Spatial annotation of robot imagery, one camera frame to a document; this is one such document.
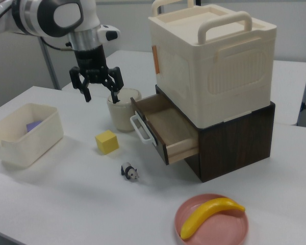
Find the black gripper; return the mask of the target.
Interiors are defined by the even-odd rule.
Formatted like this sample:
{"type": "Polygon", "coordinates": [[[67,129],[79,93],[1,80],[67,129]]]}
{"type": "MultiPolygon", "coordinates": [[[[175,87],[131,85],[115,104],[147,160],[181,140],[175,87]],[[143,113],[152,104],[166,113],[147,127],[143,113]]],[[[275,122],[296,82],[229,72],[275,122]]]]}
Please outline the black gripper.
{"type": "Polygon", "coordinates": [[[77,66],[70,71],[70,79],[74,89],[78,89],[90,102],[89,83],[103,84],[111,92],[112,102],[119,102],[118,94],[124,86],[119,67],[108,68],[103,45],[87,51],[74,51],[77,66]]]}

